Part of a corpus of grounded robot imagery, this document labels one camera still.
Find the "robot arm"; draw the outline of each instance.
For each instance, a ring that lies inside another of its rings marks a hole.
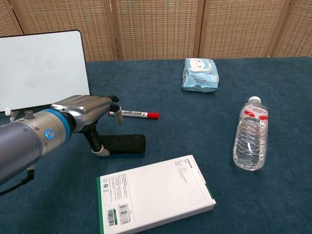
[[[121,108],[115,96],[72,96],[56,102],[50,109],[0,126],[0,185],[33,165],[63,143],[72,133],[83,133],[92,152],[108,156],[96,123],[108,111],[113,111],[122,123]]]

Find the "black cable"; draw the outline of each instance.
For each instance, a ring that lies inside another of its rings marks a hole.
[[[5,195],[15,189],[17,189],[18,187],[24,185],[24,184],[27,184],[29,181],[33,180],[35,178],[35,170],[31,169],[31,170],[27,170],[27,176],[25,177],[25,179],[22,179],[20,181],[20,183],[18,183],[17,185],[7,189],[7,190],[4,190],[2,192],[0,192],[0,196],[2,195]]]

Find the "bottle cap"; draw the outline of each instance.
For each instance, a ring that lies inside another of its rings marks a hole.
[[[253,96],[253,97],[249,98],[248,102],[251,101],[251,100],[258,101],[261,104],[261,99],[259,97],[257,97],[257,96]]]

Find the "plastic water bottle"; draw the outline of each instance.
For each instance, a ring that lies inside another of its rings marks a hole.
[[[239,114],[233,148],[234,163],[245,170],[263,167],[268,140],[268,108],[251,97]]]

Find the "table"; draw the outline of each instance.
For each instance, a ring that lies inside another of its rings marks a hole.
[[[94,95],[114,94],[125,110],[160,112],[159,120],[125,117],[119,126],[105,115],[98,123],[101,135],[145,134],[146,156],[99,159],[74,134],[36,163],[35,180],[0,197],[0,233],[99,233],[96,177],[188,154],[217,205],[145,234],[312,233],[312,58],[215,62],[219,89],[209,94],[181,89],[183,60],[88,63]],[[255,172],[232,159],[238,114],[251,96],[270,116],[267,160]],[[0,124],[7,122],[1,114]]]

